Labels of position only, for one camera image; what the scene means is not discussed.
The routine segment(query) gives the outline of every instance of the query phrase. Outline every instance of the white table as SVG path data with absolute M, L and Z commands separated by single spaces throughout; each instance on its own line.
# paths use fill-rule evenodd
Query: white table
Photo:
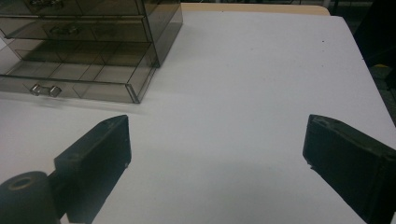
M 120 114 L 133 162 L 94 224 L 363 223 L 306 164 L 308 116 L 396 147 L 341 18 L 186 12 L 141 105 L 1 92 L 0 182 L 49 174 L 54 157 Z

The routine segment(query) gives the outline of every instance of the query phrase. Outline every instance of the round hole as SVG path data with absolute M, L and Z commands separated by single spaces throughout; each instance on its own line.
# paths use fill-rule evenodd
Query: round hole
M 15 180 L 8 186 L 10 190 L 24 189 L 33 183 L 33 178 L 30 176 L 22 177 Z

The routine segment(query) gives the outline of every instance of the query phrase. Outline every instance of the acrylic storage box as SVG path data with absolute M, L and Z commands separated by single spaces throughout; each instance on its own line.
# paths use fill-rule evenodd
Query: acrylic storage box
M 140 103 L 179 1 L 0 0 L 0 91 Z

